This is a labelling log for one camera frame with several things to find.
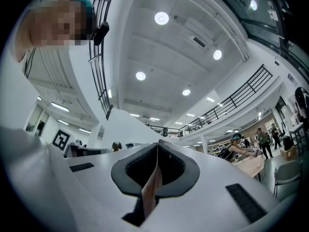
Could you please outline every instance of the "recessed ceiling light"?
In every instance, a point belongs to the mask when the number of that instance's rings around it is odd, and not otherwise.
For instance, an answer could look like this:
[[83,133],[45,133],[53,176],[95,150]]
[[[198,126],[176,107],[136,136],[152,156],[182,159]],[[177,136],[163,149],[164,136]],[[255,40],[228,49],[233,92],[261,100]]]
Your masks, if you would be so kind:
[[111,89],[108,90],[108,97],[112,98],[112,90]]
[[211,102],[214,102],[214,99],[207,97],[207,99]]
[[143,81],[143,80],[145,80],[146,75],[145,75],[145,73],[143,73],[143,72],[137,72],[137,73],[136,73],[136,78],[137,78],[138,80],[140,80],[140,81]]
[[216,50],[216,51],[213,53],[213,58],[214,58],[215,60],[219,60],[221,57],[222,57],[222,51]]
[[78,130],[86,132],[86,133],[89,133],[89,134],[91,133],[90,131],[87,131],[87,130],[84,130],[84,129],[80,129],[80,128]]
[[62,121],[62,120],[60,120],[60,119],[58,119],[58,122],[60,122],[60,123],[62,123],[62,124],[65,124],[66,126],[68,125],[68,123],[66,123],[66,122],[64,122],[64,121]]
[[154,20],[159,25],[164,25],[169,22],[169,16],[165,12],[159,12],[155,15]]
[[251,0],[250,2],[250,7],[253,9],[253,10],[257,10],[257,3],[255,0]]
[[185,89],[183,91],[183,95],[185,95],[185,96],[189,95],[190,93],[191,93],[191,91],[189,89]]
[[53,102],[51,102],[51,104],[52,104],[54,107],[56,107],[56,108],[59,108],[59,109],[61,109],[61,110],[63,110],[63,111],[66,111],[66,112],[69,112],[69,109],[66,108],[66,107],[64,107],[64,106],[57,105],[57,104],[55,104],[55,103],[53,103]]

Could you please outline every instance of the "black railing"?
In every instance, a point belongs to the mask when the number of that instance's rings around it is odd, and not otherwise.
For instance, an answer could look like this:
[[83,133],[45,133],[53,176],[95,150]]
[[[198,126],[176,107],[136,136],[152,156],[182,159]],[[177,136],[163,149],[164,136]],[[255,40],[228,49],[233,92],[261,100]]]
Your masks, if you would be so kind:
[[286,18],[293,18],[293,14],[285,0],[256,0],[258,9],[254,13],[249,9],[251,0],[222,1],[238,18],[250,39],[278,53],[309,82],[309,57],[299,47],[301,40],[287,30]]
[[[111,0],[93,0],[93,7],[97,16],[98,25],[106,21]],[[89,54],[93,79],[95,81],[98,92],[98,100],[100,101],[106,119],[109,118],[112,105],[108,97],[108,90],[106,88],[105,72],[104,72],[104,40],[99,46],[95,46],[94,42],[89,41]]]
[[226,100],[219,103],[201,117],[192,121],[188,125],[180,128],[179,135],[185,136],[210,123],[224,117],[234,109],[242,105],[249,98],[253,97],[270,79],[272,74],[262,65],[238,90],[230,95]]
[[151,129],[153,129],[155,132],[159,133],[160,135],[164,136],[164,130],[166,129],[166,135],[167,137],[179,137],[180,136],[180,130],[176,128],[169,128],[169,127],[162,127],[162,126],[153,126],[153,125],[147,125]]

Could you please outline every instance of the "chair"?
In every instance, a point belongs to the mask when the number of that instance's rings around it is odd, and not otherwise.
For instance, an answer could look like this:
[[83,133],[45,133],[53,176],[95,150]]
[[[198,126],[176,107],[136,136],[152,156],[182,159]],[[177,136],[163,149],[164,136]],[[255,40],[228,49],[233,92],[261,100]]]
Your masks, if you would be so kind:
[[296,160],[289,161],[275,169],[274,195],[278,194],[278,186],[292,183],[302,178],[302,163]]

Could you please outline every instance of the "black bag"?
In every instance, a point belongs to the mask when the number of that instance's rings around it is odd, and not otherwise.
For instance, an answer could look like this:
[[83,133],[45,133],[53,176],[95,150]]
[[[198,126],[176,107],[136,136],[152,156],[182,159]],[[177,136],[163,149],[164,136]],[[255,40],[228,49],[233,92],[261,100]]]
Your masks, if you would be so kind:
[[286,151],[293,147],[294,142],[290,137],[284,137],[283,145],[284,145],[284,150]]

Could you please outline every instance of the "fluorescent light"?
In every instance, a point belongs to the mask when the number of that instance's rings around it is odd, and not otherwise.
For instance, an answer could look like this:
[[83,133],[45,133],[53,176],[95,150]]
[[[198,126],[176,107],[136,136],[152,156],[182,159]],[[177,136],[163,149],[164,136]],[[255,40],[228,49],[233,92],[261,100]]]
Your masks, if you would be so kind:
[[111,91],[111,89],[108,90],[108,97],[112,98],[112,91]]
[[60,123],[62,123],[62,124],[65,124],[66,126],[68,125],[68,123],[66,123],[66,122],[64,122],[64,121],[62,121],[62,120],[60,120],[60,119],[58,119],[58,122],[60,122]]
[[51,102],[51,104],[52,104],[54,107],[56,107],[56,108],[59,108],[59,109],[61,109],[61,110],[63,110],[63,111],[66,111],[66,112],[69,112],[69,109],[66,108],[66,107],[64,107],[64,106],[57,105],[57,104],[55,104],[55,103],[53,103],[53,102]]
[[187,96],[187,95],[189,95],[191,93],[191,91],[189,90],[189,89],[185,89],[184,91],[183,91],[183,95],[184,96]]
[[207,99],[211,102],[214,102],[214,99],[207,97]]
[[159,25],[164,25],[169,22],[169,15],[165,12],[159,12],[155,15],[154,20]]
[[86,132],[86,133],[89,133],[89,134],[91,133],[90,131],[83,130],[83,129],[80,129],[80,128],[79,128],[78,130],[83,131],[83,132]]
[[215,60],[219,60],[221,57],[222,57],[222,51],[216,50],[216,51],[213,53],[213,58],[214,58]]
[[255,0],[251,0],[250,2],[250,7],[253,9],[253,10],[257,10],[257,3]]
[[136,73],[136,78],[137,78],[138,80],[140,80],[140,81],[143,81],[143,80],[145,80],[146,75],[145,75],[144,72],[137,72],[137,73]]

